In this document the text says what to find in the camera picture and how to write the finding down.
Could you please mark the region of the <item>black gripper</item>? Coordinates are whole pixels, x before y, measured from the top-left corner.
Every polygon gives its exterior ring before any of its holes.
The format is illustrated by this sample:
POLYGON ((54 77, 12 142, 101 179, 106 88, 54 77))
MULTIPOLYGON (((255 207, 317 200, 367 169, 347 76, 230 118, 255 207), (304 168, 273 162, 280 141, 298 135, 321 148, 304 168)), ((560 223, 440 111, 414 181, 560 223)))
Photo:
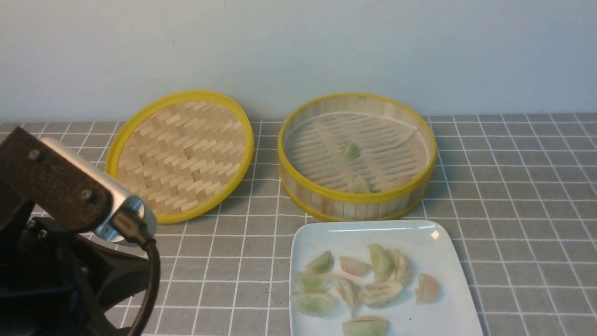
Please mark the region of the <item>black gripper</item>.
POLYGON ((1 229, 3 336, 140 336, 152 315, 152 238, 132 211, 117 225, 147 258, 70 232, 36 205, 1 229))

